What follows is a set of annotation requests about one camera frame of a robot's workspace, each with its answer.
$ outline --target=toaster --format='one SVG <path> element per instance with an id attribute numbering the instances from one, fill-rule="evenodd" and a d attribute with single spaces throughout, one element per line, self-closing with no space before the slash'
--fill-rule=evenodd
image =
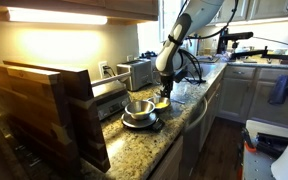
<path id="1" fill-rule="evenodd" d="M 152 83 L 150 60 L 135 60 L 118 64 L 116 69 L 118 74 L 131 72 L 131 76 L 124 81 L 129 91 L 137 91 L 141 87 Z"/>

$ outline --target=kitchen sink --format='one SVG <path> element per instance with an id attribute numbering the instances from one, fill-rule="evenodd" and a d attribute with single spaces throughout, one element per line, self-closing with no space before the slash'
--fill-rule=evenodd
<path id="1" fill-rule="evenodd" d="M 202 71 L 202 77 L 206 77 L 215 67 L 215 64 L 206 64 L 206 63 L 200 63 L 201 71 Z M 193 66 L 192 63 L 187 65 L 187 71 L 190 73 L 187 73 L 187 77 L 192 77 L 198 78 L 198 74 Z"/>

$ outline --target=robotic arm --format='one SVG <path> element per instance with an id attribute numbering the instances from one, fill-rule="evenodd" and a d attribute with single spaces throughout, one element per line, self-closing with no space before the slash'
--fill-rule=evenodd
<path id="1" fill-rule="evenodd" d="M 178 49 L 182 41 L 191 33 L 208 24 L 220 9 L 224 0 L 191 0 L 185 11 L 176 20 L 168 40 L 156 59 L 156 68 L 160 71 L 162 97 L 170 98 L 173 87 L 174 69 L 180 69 L 182 63 Z"/>

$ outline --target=drawer handle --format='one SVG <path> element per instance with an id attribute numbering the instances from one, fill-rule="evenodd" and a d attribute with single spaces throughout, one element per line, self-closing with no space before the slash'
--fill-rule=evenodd
<path id="1" fill-rule="evenodd" d="M 234 71 L 234 74 L 245 74 L 245 72 L 241 72 L 241 71 Z"/>

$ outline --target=upper cabinet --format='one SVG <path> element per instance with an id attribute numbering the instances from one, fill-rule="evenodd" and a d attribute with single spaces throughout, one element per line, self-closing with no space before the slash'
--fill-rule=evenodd
<path id="1" fill-rule="evenodd" d="M 109 20 L 158 20 L 158 0 L 0 0 L 0 6 L 93 14 Z"/>
<path id="2" fill-rule="evenodd" d="M 288 16 L 288 0 L 254 0 L 250 19 Z"/>
<path id="3" fill-rule="evenodd" d="M 235 0 L 225 0 L 221 9 L 213 19 L 213 23 L 227 22 L 232 16 L 232 10 L 235 6 Z M 249 0 L 240 0 L 237 6 L 236 13 L 233 21 L 244 21 L 247 18 L 247 10 L 249 6 Z"/>

